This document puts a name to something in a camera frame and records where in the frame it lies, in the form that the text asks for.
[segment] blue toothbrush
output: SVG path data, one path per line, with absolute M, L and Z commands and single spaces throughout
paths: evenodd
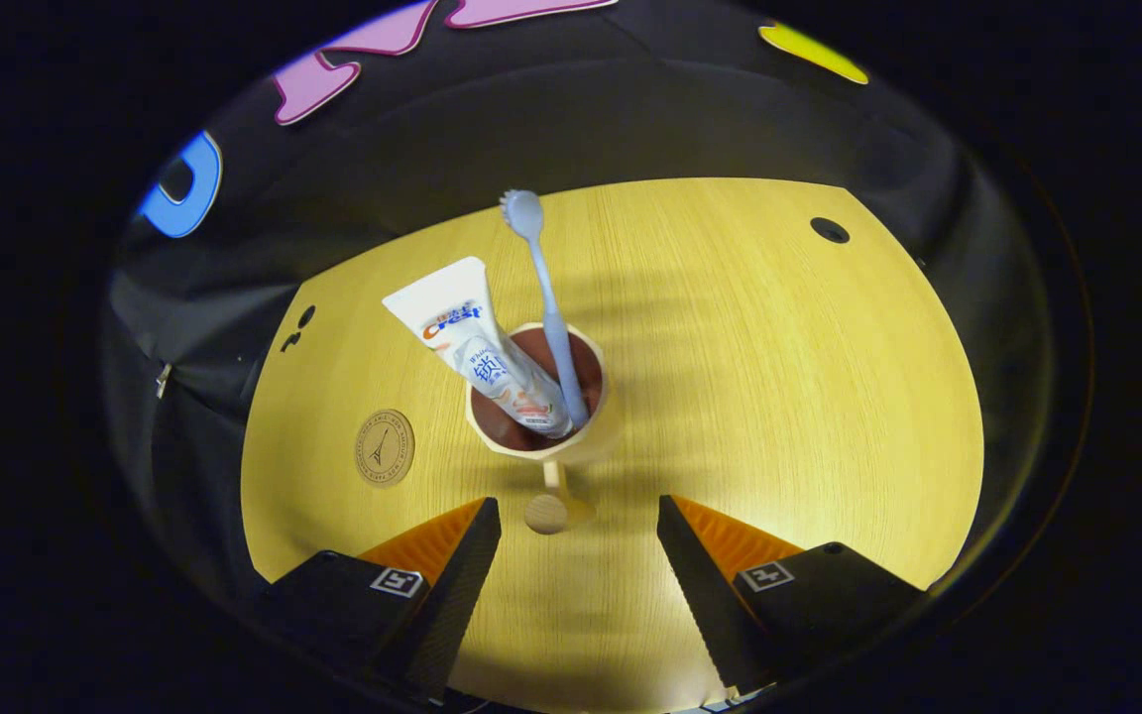
M 545 264 L 545 254 L 540 250 L 540 230 L 545 228 L 545 210 L 540 208 L 540 199 L 531 191 L 506 191 L 505 195 L 499 198 L 499 211 L 508 223 L 508 227 L 530 246 L 531 262 L 536 263 L 536 275 L 540 280 L 540 290 L 545 294 L 545 339 L 549 343 L 553 362 L 558 367 L 562 398 L 566 399 L 571 424 L 576 428 L 581 428 L 589 420 L 589 412 L 584 407 L 580 380 L 576 377 L 574 362 L 571 361 L 568 326 L 562 321 L 562 312 L 558 312 L 558 304 L 553 298 L 549 267 Z

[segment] wooden tabletop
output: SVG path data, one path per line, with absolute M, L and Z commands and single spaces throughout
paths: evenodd
M 981 490 L 972 374 L 928 281 L 856 199 L 694 177 L 542 202 L 563 315 L 597 340 L 622 409 L 612 458 L 568 471 L 594 520 L 552 537 L 528 529 L 539 465 L 478 441 L 463 378 L 381 306 L 477 256 L 501 328 L 540 320 L 525 243 L 489 208 L 298 291 L 244 438 L 241 507 L 259 573 L 275 580 L 321 548 L 357 554 L 494 496 L 502 537 L 450 685 L 537 711 L 679 711 L 725 689 L 654 537 L 660 494 L 802 547 L 839 539 L 920 588 L 955 563 Z M 813 217 L 851 240 L 820 236 Z M 377 410 L 401 411 L 416 440 L 389 488 L 354 463 Z

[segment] cup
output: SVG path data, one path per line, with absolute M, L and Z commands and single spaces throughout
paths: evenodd
M 531 360 L 557 380 L 542 322 L 526 322 L 508 336 Z M 526 523 L 540 534 L 562 532 L 588 521 L 593 507 L 568 492 L 566 466 L 603 460 L 620 439 L 620 399 L 612 398 L 602 348 L 587 335 L 568 326 L 571 360 L 589 420 L 562 439 L 548 439 L 517 425 L 498 403 L 466 385 L 466 420 L 496 454 L 542 465 L 545 491 L 526 507 Z

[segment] pink letter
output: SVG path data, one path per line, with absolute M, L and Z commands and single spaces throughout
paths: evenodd
M 616 0 L 457 0 L 457 9 L 444 24 L 456 29 L 493 26 L 510 19 L 534 18 L 537 15 L 588 10 L 613 5 Z
M 307 117 L 359 77 L 359 63 L 335 67 L 327 62 L 323 50 L 346 49 L 373 55 L 409 53 L 421 41 L 425 23 L 431 18 L 436 1 L 424 0 L 372 19 L 276 72 L 275 86 L 281 90 L 282 103 L 275 112 L 275 122 L 291 125 Z

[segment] toothpaste tube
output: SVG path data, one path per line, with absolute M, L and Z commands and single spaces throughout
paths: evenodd
M 403 326 L 520 425 L 549 439 L 571 433 L 557 380 L 496 326 L 484 262 L 469 257 L 381 299 Z

